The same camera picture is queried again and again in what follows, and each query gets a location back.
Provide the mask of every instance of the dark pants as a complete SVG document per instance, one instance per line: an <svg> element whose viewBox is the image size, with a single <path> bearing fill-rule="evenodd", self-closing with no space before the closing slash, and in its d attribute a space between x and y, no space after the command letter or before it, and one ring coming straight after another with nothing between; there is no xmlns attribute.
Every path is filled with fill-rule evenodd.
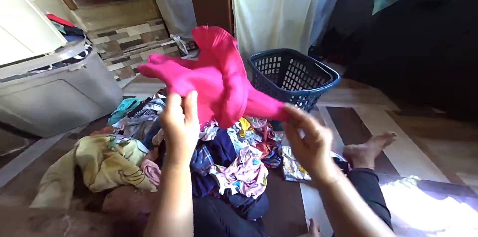
<svg viewBox="0 0 478 237"><path fill-rule="evenodd" d="M391 228L390 211L372 169L355 168L348 173L350 182L374 212ZM210 195L193 199L195 237L266 237L260 219L248 221L238 216L229 205Z"/></svg>
<svg viewBox="0 0 478 237"><path fill-rule="evenodd" d="M385 204L375 172L369 168L355 168L347 177L370 208L392 229L390 211Z"/></svg>
<svg viewBox="0 0 478 237"><path fill-rule="evenodd" d="M194 237L267 237L262 219L249 221L211 195L193 198Z"/></svg>

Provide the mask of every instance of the leg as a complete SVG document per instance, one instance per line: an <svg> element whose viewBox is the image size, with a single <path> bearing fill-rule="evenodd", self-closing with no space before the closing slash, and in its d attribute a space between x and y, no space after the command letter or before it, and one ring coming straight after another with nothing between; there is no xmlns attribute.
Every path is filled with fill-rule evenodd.
<svg viewBox="0 0 478 237"><path fill-rule="evenodd" d="M375 158L380 152L395 141L395 133L374 136L361 145L348 145L344 156L351 163L353 170L348 174L350 182L374 212L390 227L391 216L387 208L379 178L374 172Z"/></svg>
<svg viewBox="0 0 478 237"><path fill-rule="evenodd" d="M193 198L195 237L266 237L262 219L248 221L210 195Z"/></svg>

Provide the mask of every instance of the foot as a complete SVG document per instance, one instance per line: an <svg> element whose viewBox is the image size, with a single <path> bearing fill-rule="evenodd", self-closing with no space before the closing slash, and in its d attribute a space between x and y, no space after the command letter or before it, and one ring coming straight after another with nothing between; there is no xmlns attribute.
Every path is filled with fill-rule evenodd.
<svg viewBox="0 0 478 237"><path fill-rule="evenodd" d="M379 136L372 136L366 143L348 145L344 147L343 155L354 168L375 168L375 158L380 152L393 143L397 134L386 132Z"/></svg>
<svg viewBox="0 0 478 237"><path fill-rule="evenodd" d="M309 232L297 237L320 237L319 223L314 218L310 219Z"/></svg>

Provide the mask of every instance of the pink clothing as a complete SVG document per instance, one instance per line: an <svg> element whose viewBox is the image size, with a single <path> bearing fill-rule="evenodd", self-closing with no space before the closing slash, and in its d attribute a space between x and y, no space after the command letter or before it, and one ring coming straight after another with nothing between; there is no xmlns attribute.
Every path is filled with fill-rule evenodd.
<svg viewBox="0 0 478 237"><path fill-rule="evenodd" d="M226 129L243 115L287 119L283 102L249 83L236 39L220 27L200 26L192 34L201 50L197 61L151 54L138 66L140 73L161 79L168 92L181 96L196 90L201 124L215 119Z"/></svg>
<svg viewBox="0 0 478 237"><path fill-rule="evenodd" d="M245 147L229 167L211 166L209 173L219 184L219 194L223 195L225 189L230 189L233 195L239 192L256 199L264 193L269 172L260 160L261 155L259 149Z"/></svg>
<svg viewBox="0 0 478 237"><path fill-rule="evenodd" d="M161 176L161 170L158 165L149 159L145 158L141 164L141 171L150 180L154 186L159 185L159 177Z"/></svg>

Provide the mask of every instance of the person's left hand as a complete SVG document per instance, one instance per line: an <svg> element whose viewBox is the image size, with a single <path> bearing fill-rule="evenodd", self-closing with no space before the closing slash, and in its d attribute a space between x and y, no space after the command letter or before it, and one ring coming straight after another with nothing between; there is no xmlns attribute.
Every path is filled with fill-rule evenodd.
<svg viewBox="0 0 478 237"><path fill-rule="evenodd" d="M199 136L197 92L190 92L184 99L176 93L169 94L159 117L168 163L189 165Z"/></svg>

